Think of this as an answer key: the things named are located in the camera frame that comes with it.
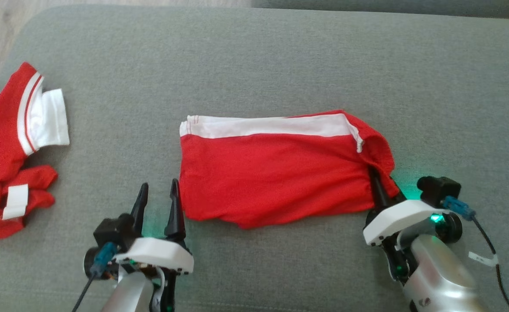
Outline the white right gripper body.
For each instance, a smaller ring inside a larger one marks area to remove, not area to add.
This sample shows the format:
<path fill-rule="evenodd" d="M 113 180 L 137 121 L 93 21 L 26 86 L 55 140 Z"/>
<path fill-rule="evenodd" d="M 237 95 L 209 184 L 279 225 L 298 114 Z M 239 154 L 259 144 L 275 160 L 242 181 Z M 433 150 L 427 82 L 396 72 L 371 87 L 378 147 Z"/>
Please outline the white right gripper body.
<path fill-rule="evenodd" d="M 453 215 L 422 200 L 405 200 L 391 207 L 373 208 L 363 228 L 368 246 L 381 246 L 391 238 L 391 245 L 404 247 L 419 235 L 432 233 L 445 243 L 451 243 Z"/>

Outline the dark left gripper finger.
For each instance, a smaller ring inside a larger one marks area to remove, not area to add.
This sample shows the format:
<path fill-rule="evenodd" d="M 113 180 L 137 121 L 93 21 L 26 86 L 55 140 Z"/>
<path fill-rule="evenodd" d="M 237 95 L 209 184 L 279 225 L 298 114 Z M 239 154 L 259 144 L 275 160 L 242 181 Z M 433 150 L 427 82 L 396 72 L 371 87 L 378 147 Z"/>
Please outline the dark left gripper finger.
<path fill-rule="evenodd" d="M 139 189 L 138 196 L 131 211 L 131 216 L 134 219 L 132 230 L 137 235 L 137 237 L 142 236 L 143 220 L 148 199 L 149 184 L 144 182 Z"/>
<path fill-rule="evenodd" d="M 169 220 L 164 229 L 165 239 L 177 244 L 185 244 L 186 229 L 178 179 L 174 178 L 172 180 L 169 197 L 171 199 L 171 207 Z"/>

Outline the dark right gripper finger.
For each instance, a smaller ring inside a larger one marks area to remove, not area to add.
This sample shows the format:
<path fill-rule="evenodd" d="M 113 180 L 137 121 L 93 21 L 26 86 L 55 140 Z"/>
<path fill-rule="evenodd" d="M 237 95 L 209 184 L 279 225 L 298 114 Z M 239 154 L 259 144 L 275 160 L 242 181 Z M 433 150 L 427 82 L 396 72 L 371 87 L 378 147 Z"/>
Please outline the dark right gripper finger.
<path fill-rule="evenodd" d="M 407 200 L 406 195 L 403 193 L 402 189 L 400 188 L 397 181 L 395 181 L 393 176 L 389 176 L 389 180 L 390 180 L 390 184 L 391 184 L 391 188 L 389 190 L 389 195 L 390 195 L 390 199 L 391 199 L 392 203 L 398 204 L 398 203 L 401 203 L 401 202 L 404 202 L 405 200 Z"/>
<path fill-rule="evenodd" d="M 387 209 L 390 207 L 390 197 L 383 186 L 379 171 L 373 167 L 368 167 L 372 198 L 374 203 L 373 209 Z"/>

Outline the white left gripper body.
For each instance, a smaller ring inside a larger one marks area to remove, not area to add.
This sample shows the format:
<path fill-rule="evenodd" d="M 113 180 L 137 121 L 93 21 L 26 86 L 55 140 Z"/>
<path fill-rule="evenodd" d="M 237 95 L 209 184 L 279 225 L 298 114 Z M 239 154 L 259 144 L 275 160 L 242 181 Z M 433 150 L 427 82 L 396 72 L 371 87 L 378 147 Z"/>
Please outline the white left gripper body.
<path fill-rule="evenodd" d="M 153 237 L 137 238 L 127 252 L 114 256 L 117 264 L 122 264 L 126 259 L 174 270 L 182 274 L 191 274 L 194 271 L 193 255 L 185 247 L 175 242 Z"/>

